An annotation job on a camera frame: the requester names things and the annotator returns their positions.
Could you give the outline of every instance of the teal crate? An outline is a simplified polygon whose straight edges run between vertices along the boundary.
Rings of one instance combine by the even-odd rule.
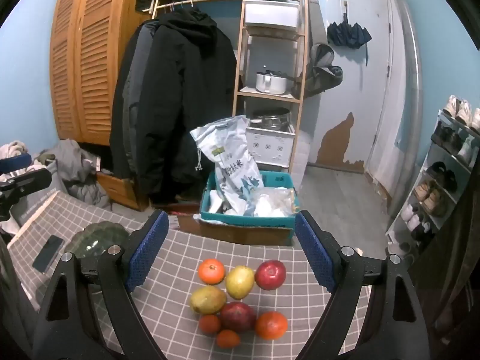
[[[266,187],[285,187],[294,188],[292,178],[288,173],[260,171],[263,179],[263,185]],[[225,214],[211,214],[208,212],[210,208],[210,191],[215,188],[215,175],[212,172],[207,181],[207,186],[203,192],[202,202],[200,204],[200,214],[202,219],[220,221],[234,226],[249,227],[287,227],[293,229],[295,216],[288,218],[262,218],[259,216],[238,216]],[[299,206],[297,195],[295,194],[295,205]]]

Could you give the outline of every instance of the apple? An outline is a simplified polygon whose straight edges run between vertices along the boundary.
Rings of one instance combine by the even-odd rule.
[[[234,332],[246,332],[255,327],[257,313],[249,305],[242,302],[231,302],[220,310],[220,321],[225,329]]]
[[[281,261],[271,259],[260,264],[255,272],[255,282],[263,290],[271,291],[280,287],[287,276],[287,270]]]

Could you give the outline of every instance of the hood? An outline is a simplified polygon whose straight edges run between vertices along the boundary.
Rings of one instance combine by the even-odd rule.
[[[217,42],[217,23],[197,7],[180,8],[160,15],[158,24],[180,32],[194,44],[209,45]]]

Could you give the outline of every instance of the wardrobe door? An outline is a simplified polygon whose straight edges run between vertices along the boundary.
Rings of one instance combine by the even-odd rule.
[[[148,19],[135,0],[81,0],[75,88],[84,142],[109,145],[113,93],[126,42]]]
[[[57,133],[82,140],[74,90],[75,22],[80,0],[57,0],[50,39],[50,90]]]

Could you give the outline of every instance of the gray grid tablecloth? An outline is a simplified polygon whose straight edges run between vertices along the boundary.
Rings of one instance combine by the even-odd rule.
[[[231,244],[198,237],[175,230],[176,217],[170,217],[170,230],[154,261],[145,283],[132,293],[132,298],[160,349],[169,360],[245,360],[252,358],[294,359],[316,326],[330,294],[317,284],[301,249],[292,247],[256,247]],[[89,223],[109,220],[121,223],[129,232],[142,223],[88,206],[68,195],[58,193],[48,207],[33,221],[28,230],[10,247],[13,264],[25,288],[39,305],[48,280],[53,274],[62,250],[47,274],[32,268],[32,262],[51,234],[68,243],[73,235]],[[243,265],[256,269],[261,262],[279,259],[287,269],[284,285],[276,291],[263,291],[254,286],[243,302],[259,314],[280,311],[289,320],[287,333],[279,340],[266,341],[253,332],[241,336],[241,345],[231,349],[215,346],[214,338],[198,331],[198,315],[189,307],[190,294],[201,283],[196,269],[207,258],[217,258],[228,271]],[[343,351],[354,348],[368,304],[368,291],[362,289],[357,311],[350,326]],[[95,310],[107,345],[121,351],[113,332],[101,294],[93,295]]]

